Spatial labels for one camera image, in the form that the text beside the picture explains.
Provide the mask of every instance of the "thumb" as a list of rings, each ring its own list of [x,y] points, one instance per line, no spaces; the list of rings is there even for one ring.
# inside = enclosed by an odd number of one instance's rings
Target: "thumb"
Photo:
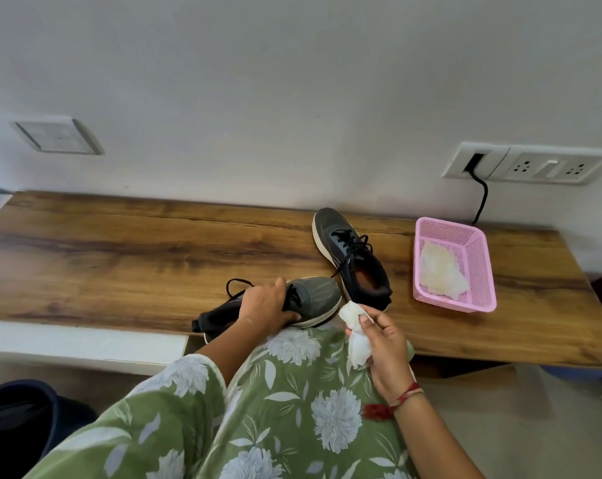
[[[361,323],[361,329],[365,333],[365,336],[370,340],[372,346],[378,344],[378,342],[383,339],[383,335],[381,334],[381,330],[378,329],[378,326],[374,324],[368,316],[365,314],[361,314],[358,317],[358,321]]]
[[[283,311],[281,313],[281,317],[283,318],[283,321],[286,323],[301,321],[301,315],[294,311]]]

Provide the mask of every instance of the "hand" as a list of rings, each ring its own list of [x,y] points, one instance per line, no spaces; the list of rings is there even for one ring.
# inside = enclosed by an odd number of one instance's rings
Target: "hand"
[[[359,316],[363,332],[370,340],[372,357],[370,373],[374,387],[390,405],[414,383],[408,363],[408,342],[384,312],[369,306],[360,306],[375,321],[375,326],[367,316]]]
[[[248,288],[241,302],[239,318],[236,323],[250,326],[263,334],[263,337],[278,333],[288,322],[301,319],[292,311],[281,311],[288,286],[282,277],[271,284]]]

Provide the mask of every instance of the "sneaker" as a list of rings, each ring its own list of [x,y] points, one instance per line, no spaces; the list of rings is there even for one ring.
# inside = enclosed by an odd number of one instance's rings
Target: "sneaker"
[[[192,322],[195,333],[203,333],[206,343],[217,338],[239,317],[239,309],[245,290],[237,294],[230,293],[230,283],[243,282],[254,286],[250,281],[230,279],[225,284],[225,292],[230,299],[212,311],[201,313]],[[329,321],[341,304],[338,284],[330,277],[304,277],[288,281],[288,292],[283,311],[294,311],[301,315],[301,321],[291,324],[296,328],[310,328]]]
[[[337,268],[350,301],[384,311],[392,300],[390,281],[372,253],[367,235],[359,236],[339,212],[322,208],[314,214],[312,234],[323,257]]]

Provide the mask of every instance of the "wooden tabletop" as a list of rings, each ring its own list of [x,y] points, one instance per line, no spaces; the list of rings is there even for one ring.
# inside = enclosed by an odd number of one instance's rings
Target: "wooden tabletop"
[[[347,215],[368,234],[417,353],[602,367],[602,307],[556,231],[483,227],[498,307],[465,314],[412,296],[415,222]],[[0,319],[189,333],[233,277],[330,275],[312,213],[17,193],[0,211]]]

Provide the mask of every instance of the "perforated basket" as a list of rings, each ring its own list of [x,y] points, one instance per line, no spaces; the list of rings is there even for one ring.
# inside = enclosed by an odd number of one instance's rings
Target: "perforated basket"
[[[461,274],[469,289],[457,300],[449,296],[431,294],[420,283],[420,253],[425,241],[442,245],[456,256]],[[462,312],[491,312],[497,307],[492,266],[489,262],[488,241],[485,234],[469,225],[446,220],[421,217],[417,220],[414,238],[414,297],[418,301]]]

